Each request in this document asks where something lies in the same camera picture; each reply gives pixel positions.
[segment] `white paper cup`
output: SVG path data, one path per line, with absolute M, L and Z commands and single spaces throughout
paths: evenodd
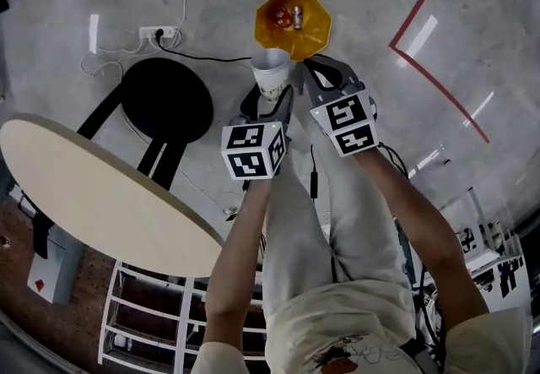
M 289 84 L 290 54 L 279 48 L 265 48 L 251 58 L 250 66 L 262 96 L 277 101 Z

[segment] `white pants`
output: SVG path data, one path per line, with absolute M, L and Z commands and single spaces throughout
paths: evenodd
M 334 281 L 378 279 L 409 288 L 402 271 L 397 230 L 386 200 L 364 170 L 342 158 L 312 121 L 301 97 L 295 114 L 319 155 L 330 186 L 330 244 L 310 195 L 287 155 L 273 181 L 267 214 L 267 248 L 262 269 L 265 316 L 297 295 Z

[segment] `beige shirt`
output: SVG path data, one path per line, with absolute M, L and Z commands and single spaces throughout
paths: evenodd
M 419 374 L 399 346 L 414 336 L 410 290 L 373 280 L 314 289 L 267 320 L 273 374 Z M 447 374 L 521 374 L 532 319 L 516 308 L 468 320 L 446 337 Z M 221 343 L 201 347 L 195 374 L 247 373 L 241 352 Z

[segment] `orange plate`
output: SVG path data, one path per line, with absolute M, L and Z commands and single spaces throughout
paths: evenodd
M 278 26 L 276 11 L 284 6 L 292 13 L 296 5 L 303 10 L 302 29 Z M 331 27 L 332 17 L 318 0 L 267 0 L 256 11 L 255 39 L 265 48 L 281 48 L 292 60 L 302 61 L 327 46 Z

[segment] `electrical outlet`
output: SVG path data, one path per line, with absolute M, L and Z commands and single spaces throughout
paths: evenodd
M 138 35 L 141 39 L 153 39 L 158 29 L 163 30 L 163 38 L 174 38 L 176 34 L 175 26 L 144 26 L 139 28 Z

